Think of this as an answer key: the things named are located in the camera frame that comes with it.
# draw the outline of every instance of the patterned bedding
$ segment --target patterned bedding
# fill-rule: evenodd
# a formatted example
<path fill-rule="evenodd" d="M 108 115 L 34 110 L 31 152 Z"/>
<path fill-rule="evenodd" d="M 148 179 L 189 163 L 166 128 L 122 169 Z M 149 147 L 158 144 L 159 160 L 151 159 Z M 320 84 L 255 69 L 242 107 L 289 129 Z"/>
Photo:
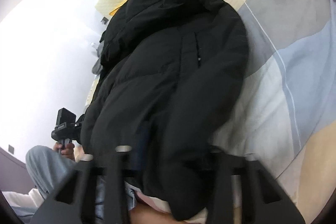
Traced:
<path fill-rule="evenodd" d="M 309 224 L 336 188 L 336 0 L 225 1 L 243 19 L 251 55 L 240 99 L 214 143 L 253 153 Z"/>

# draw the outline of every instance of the black jacket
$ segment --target black jacket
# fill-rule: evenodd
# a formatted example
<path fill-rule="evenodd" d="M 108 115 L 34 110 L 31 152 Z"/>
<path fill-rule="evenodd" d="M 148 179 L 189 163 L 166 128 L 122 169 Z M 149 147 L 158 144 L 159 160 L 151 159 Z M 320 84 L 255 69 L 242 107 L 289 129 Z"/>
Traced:
<path fill-rule="evenodd" d="M 85 152 L 132 146 L 144 194 L 168 201 L 177 220 L 194 216 L 207 201 L 196 163 L 229 118 L 247 59 L 243 23 L 223 0 L 128 0 L 105 32 Z"/>

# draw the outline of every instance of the light blue jeans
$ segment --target light blue jeans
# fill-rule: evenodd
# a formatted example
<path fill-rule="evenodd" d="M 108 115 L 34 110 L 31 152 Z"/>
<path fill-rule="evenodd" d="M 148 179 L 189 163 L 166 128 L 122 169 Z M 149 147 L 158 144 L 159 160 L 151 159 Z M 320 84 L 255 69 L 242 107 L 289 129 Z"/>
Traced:
<path fill-rule="evenodd" d="M 26 155 L 27 171 L 36 185 L 41 196 L 46 199 L 53 189 L 74 168 L 75 162 L 59 155 L 46 146 L 35 146 Z M 134 191 L 126 187 L 128 209 L 137 205 Z M 98 178 L 96 190 L 96 217 L 97 222 L 103 219 L 104 212 L 105 181 Z M 25 224 L 29 224 L 32 216 L 38 208 L 35 207 L 12 207 L 15 213 Z"/>

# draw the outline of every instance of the person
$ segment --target person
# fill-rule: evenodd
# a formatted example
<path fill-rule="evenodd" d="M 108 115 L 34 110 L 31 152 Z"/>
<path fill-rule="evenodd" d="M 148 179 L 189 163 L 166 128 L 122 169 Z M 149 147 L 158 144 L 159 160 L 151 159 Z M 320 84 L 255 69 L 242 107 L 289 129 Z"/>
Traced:
<path fill-rule="evenodd" d="M 53 149 L 46 146 L 35 146 L 26 154 L 27 171 L 36 185 L 41 197 L 46 199 L 53 189 L 74 168 L 75 154 L 74 144 L 68 143 L 61 155 L 58 152 L 62 148 L 60 143 L 55 143 Z M 102 177 L 98 178 L 96 190 L 96 223 L 101 223 L 104 217 L 104 189 L 105 182 Z M 132 224 L 177 224 L 170 214 L 156 211 L 150 206 L 138 203 L 135 192 L 130 186 L 126 186 L 127 206 Z M 38 207 L 12 206 L 15 213 L 23 221 L 29 224 Z"/>

